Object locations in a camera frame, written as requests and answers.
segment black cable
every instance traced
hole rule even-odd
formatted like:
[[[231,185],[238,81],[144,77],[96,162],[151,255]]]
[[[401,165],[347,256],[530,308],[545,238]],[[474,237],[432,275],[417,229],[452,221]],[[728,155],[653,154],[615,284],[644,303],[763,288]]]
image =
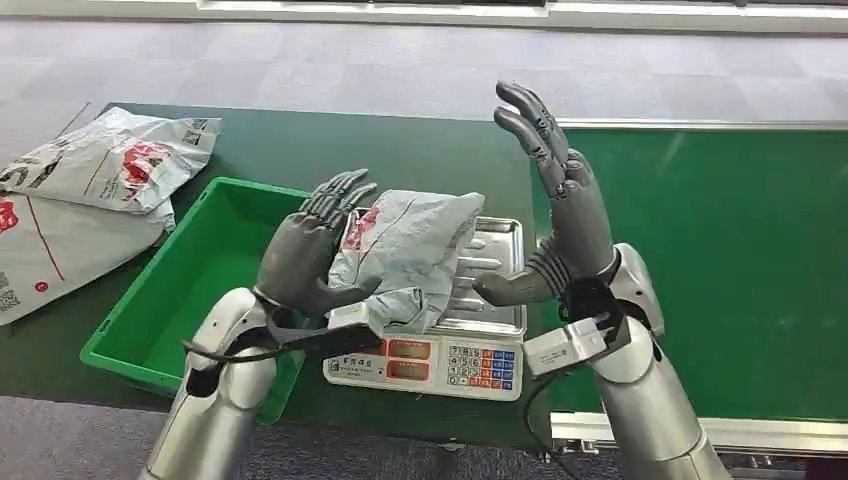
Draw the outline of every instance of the black cable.
[[[533,425],[530,424],[530,408],[533,406],[533,401],[536,400],[536,397],[538,397],[540,393],[542,393],[543,391],[545,391],[546,388],[548,388],[548,386],[557,378],[557,376],[559,375],[550,375],[548,378],[543,380],[542,383],[538,384],[532,392],[530,392],[530,396],[527,398],[527,403],[524,404],[524,427],[527,429],[528,432],[530,432],[530,435],[533,436],[533,439],[536,440],[536,443],[539,444],[539,448],[541,448],[543,452],[547,452],[548,455],[551,456],[553,461],[555,461],[557,465],[559,465],[559,468],[561,468],[566,475],[568,475],[570,478],[573,478],[574,480],[579,480],[580,477],[578,477],[571,470],[571,468],[569,468],[569,466],[565,464],[565,461],[557,452],[555,452],[551,447],[545,444],[544,440],[542,440],[539,434],[536,433],[536,430],[533,429]]]
[[[186,352],[196,353],[203,358],[208,358],[209,360],[215,360],[216,362],[221,363],[249,363],[249,362],[258,362],[260,360],[267,360],[269,358],[274,358],[281,353],[286,353],[291,350],[291,347],[288,345],[282,345],[274,350],[270,350],[264,353],[258,353],[256,355],[247,355],[247,356],[239,356],[239,355],[219,355],[217,353],[212,353],[206,351],[204,348],[198,346],[194,342],[190,342],[188,340],[181,340],[183,344],[183,348]]]

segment silver robotic arm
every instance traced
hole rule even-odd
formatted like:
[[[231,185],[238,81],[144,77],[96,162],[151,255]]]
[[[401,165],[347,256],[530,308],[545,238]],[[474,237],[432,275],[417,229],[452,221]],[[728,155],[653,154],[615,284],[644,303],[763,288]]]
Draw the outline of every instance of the silver robotic arm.
[[[335,356],[375,347],[367,326],[298,329],[299,314],[366,299],[380,284],[330,289],[325,277],[348,213],[376,189],[366,170],[322,184],[282,222],[265,251],[256,285],[236,288],[212,307],[190,342],[185,374],[165,427],[139,480],[227,480],[250,443],[256,414],[285,350]]]
[[[536,164],[550,198],[551,232],[513,276],[486,274],[475,289],[493,305],[559,298],[568,323],[524,344],[535,376],[586,365],[636,480],[725,480],[683,386],[655,336],[659,302],[639,253],[613,245],[592,169],[569,148],[553,116],[530,90],[498,83],[495,122],[515,135]]]

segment stainless steel scale tray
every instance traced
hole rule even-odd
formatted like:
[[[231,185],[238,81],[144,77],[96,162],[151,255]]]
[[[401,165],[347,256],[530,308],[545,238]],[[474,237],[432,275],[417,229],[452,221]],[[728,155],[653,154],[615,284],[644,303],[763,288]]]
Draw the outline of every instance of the stainless steel scale tray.
[[[430,333],[522,337],[527,329],[526,307],[492,306],[471,286],[479,273],[508,274],[523,267],[521,224],[508,218],[477,217],[474,238],[460,252],[448,309]]]

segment white wall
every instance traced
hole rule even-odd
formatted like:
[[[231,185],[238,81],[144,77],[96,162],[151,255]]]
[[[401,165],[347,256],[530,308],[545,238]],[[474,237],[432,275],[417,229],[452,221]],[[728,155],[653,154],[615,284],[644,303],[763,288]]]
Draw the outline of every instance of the white wall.
[[[848,8],[562,0],[545,8],[202,0],[0,0],[0,15],[265,19],[742,32],[848,33]]]

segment gray robot hand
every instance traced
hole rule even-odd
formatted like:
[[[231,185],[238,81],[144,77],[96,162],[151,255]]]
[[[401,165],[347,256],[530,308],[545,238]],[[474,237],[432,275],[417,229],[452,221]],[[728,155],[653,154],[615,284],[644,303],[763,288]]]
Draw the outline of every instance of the gray robot hand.
[[[589,163],[569,148],[539,97],[517,84],[498,82],[498,97],[521,115],[498,107],[495,123],[512,133],[536,164],[550,198],[551,232],[524,270],[483,274],[474,289],[492,305],[542,302],[559,296],[572,279],[602,275],[615,260],[603,197]]]
[[[283,220],[262,257],[253,287],[257,295],[278,307],[323,316],[365,300],[377,289],[378,278],[339,289],[325,283],[348,214],[377,188],[376,183],[360,185],[367,173],[360,169],[336,175]]]

